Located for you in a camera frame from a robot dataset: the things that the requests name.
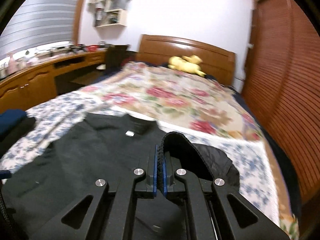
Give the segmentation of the yellow plush toy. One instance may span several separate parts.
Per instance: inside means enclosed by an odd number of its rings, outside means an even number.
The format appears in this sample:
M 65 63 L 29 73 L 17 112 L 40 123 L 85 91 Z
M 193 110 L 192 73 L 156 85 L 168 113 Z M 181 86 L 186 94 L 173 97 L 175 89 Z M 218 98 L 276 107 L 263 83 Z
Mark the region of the yellow plush toy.
M 173 56 L 169 59 L 168 67 L 173 70 L 205 77 L 206 74 L 201 71 L 201 67 L 199 66 L 202 62 L 203 61 L 196 55 L 192 55 L 190 57 Z

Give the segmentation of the wooden headboard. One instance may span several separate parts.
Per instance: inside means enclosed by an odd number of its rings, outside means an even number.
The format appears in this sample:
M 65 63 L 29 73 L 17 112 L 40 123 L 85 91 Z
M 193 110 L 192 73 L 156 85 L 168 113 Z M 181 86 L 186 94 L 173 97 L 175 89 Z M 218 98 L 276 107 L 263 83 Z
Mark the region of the wooden headboard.
M 222 48 L 180 37 L 142 35 L 136 60 L 161 65 L 172 56 L 196 55 L 203 72 L 224 85 L 233 84 L 236 54 Z

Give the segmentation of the dark wooden chair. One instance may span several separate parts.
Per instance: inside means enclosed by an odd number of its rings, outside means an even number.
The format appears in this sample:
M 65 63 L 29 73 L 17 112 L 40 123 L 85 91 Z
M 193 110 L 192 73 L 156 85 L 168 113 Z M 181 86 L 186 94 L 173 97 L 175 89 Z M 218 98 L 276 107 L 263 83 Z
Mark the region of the dark wooden chair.
M 110 45 L 105 53 L 103 64 L 96 69 L 104 74 L 119 70 L 121 63 L 126 58 L 128 47 L 128 45 Z

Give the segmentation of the red floral beige quilt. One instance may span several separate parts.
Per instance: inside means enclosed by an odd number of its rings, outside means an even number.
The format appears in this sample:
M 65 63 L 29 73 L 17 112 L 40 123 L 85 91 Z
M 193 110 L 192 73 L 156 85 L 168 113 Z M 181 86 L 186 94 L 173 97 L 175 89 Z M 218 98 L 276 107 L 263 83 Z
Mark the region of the red floral beige quilt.
M 159 121 L 224 138 L 260 141 L 259 125 L 233 91 L 164 67 L 129 62 L 105 80 L 80 89 L 101 100 Z

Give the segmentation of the blue floral white bedsheet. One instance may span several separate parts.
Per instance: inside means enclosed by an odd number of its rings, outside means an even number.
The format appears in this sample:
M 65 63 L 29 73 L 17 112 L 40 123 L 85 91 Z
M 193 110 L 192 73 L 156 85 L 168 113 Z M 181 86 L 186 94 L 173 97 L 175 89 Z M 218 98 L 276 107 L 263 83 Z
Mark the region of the blue floral white bedsheet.
M 35 128 L 1 157 L 1 168 L 13 173 L 36 157 L 53 141 L 60 139 L 73 126 L 89 114 L 101 114 L 120 118 L 130 117 L 151 121 L 152 118 L 123 106 L 102 102 L 96 96 L 82 92 L 70 92 L 41 103 L 26 111 L 27 117 L 35 118 Z M 276 225 L 280 224 L 280 204 L 271 163 L 262 142 L 247 142 L 209 135 L 183 128 L 155 118 L 164 132 L 179 132 L 193 143 L 215 177 L 224 179 L 240 192 L 259 211 Z

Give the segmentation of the louvered wooden wardrobe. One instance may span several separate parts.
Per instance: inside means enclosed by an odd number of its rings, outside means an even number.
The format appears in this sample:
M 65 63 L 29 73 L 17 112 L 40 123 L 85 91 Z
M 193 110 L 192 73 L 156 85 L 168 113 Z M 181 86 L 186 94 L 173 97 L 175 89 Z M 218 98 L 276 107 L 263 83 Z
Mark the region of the louvered wooden wardrobe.
M 253 57 L 242 96 L 294 166 L 306 233 L 319 222 L 319 35 L 294 0 L 254 5 Z

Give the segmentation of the wooden desk cabinet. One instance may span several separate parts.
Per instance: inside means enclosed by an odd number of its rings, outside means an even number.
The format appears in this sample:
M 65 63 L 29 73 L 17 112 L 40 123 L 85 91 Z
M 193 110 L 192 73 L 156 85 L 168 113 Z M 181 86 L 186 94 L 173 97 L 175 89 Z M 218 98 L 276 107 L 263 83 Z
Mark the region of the wooden desk cabinet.
M 55 57 L 20 70 L 1 81 L 1 112 L 30 109 L 57 96 L 55 78 L 103 63 L 105 50 Z

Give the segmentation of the black jacket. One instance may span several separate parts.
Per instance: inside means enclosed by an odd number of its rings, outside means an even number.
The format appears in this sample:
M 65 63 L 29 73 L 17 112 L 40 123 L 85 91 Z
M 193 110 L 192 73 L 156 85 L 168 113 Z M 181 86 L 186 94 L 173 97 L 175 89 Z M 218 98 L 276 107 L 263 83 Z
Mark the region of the black jacket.
M 217 178 L 183 134 L 165 133 L 156 122 L 129 115 L 89 114 L 5 183 L 3 194 L 14 227 L 10 237 L 28 239 L 96 179 L 123 178 L 140 167 L 155 146 L 159 155 L 170 152 L 200 178 Z

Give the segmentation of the folded navy blue garment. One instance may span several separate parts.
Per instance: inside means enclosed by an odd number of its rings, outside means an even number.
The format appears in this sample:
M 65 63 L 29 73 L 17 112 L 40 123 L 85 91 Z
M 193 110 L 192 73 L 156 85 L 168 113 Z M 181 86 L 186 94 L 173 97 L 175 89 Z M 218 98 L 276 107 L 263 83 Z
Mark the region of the folded navy blue garment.
M 0 116 L 1 129 L 0 133 L 4 134 L 16 124 L 21 122 L 27 117 L 27 113 L 20 109 L 9 109 Z

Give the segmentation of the grey window blind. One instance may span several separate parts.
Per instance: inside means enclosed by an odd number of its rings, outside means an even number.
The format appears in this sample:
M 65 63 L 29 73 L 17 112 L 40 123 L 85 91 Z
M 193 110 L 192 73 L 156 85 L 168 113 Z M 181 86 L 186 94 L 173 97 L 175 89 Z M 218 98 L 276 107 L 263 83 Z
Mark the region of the grey window blind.
M 1 59 L 44 44 L 70 41 L 78 0 L 25 0 L 1 34 Z

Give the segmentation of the folded black garment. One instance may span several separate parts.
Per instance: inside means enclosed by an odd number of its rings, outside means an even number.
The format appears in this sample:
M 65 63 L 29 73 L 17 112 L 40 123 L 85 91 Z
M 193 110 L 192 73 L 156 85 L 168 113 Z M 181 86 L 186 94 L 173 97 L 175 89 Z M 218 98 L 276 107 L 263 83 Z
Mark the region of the folded black garment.
M 27 135 L 34 129 L 36 118 L 25 118 L 17 123 L 12 128 L 9 128 L 1 135 L 1 150 L 0 155 L 3 157 L 7 151 L 19 140 L 21 137 Z

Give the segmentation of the white wall shelf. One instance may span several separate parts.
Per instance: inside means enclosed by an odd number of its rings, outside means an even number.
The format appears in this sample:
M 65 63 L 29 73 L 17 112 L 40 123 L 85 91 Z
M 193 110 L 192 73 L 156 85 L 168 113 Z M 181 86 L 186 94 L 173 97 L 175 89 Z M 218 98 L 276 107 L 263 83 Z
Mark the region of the white wall shelf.
M 131 0 L 89 0 L 95 9 L 94 27 L 126 26 L 127 7 Z

